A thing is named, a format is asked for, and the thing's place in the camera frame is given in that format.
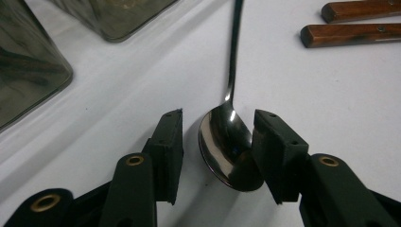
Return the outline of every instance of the wooden knife handle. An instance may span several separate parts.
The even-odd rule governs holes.
[[[301,30],[305,47],[381,44],[401,41],[401,24],[311,25]]]
[[[322,8],[322,17],[329,24],[396,15],[401,15],[401,0],[333,2]]]

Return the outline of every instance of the metal spoon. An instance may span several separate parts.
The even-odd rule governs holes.
[[[233,107],[242,3],[243,0],[235,0],[225,101],[202,119],[198,139],[204,161],[222,182],[235,190],[253,191],[262,185],[263,179],[251,156],[252,135]]]

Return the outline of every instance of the white surface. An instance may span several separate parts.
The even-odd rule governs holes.
[[[176,205],[158,203],[159,226],[303,226],[298,204],[276,206],[265,185],[236,192],[201,158],[200,120],[227,83],[234,1],[181,0],[121,44],[46,1],[27,2],[75,75],[0,134],[0,224],[46,188],[78,197],[106,183],[162,114],[183,108],[180,189]],[[309,153],[340,157],[369,188],[401,201],[401,44],[305,49],[299,31],[323,24],[326,2],[246,1],[235,109],[250,129],[255,109],[280,115]]]

